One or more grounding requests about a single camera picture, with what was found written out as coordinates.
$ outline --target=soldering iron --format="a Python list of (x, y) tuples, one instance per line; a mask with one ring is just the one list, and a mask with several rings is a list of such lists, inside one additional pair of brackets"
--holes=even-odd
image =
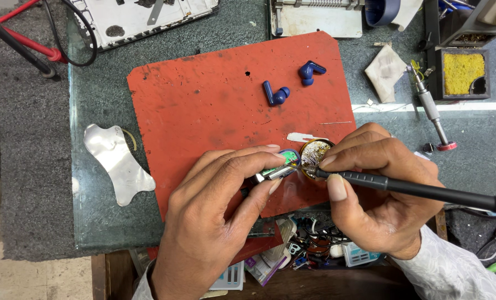
[(285, 166), (304, 170), (307, 174), (311, 174), (315, 177), (327, 178), (331, 174), (339, 174), (351, 184), (364, 186), (366, 188), (375, 188), (382, 191), (392, 191), (432, 200), (450, 202), (468, 207), (486, 209), (496, 213), (496, 196), (474, 194), (457, 191), (455, 189), (401, 181), (383, 175), (373, 175), (362, 172), (326, 172), (316, 166), (302, 167), (293, 164), (286, 164)]

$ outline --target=fingernail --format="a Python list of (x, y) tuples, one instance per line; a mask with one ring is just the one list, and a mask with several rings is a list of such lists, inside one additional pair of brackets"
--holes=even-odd
[(335, 159), (337, 158), (336, 155), (332, 155), (326, 159), (324, 159), (321, 163), (320, 163), (320, 168), (323, 169), (325, 166), (329, 165), (330, 163), (332, 163)]
[(345, 182), (339, 174), (331, 174), (327, 178), (327, 190), (330, 193), (331, 201), (342, 201), (348, 197), (346, 194)]
[(269, 191), (270, 194), (272, 194), (273, 192), (275, 192), (278, 189), (278, 186), (279, 186), (279, 184), (281, 183), (282, 180), (283, 180), (283, 178), (274, 179), (275, 182), (274, 182), (274, 185), (272, 185), (272, 188)]

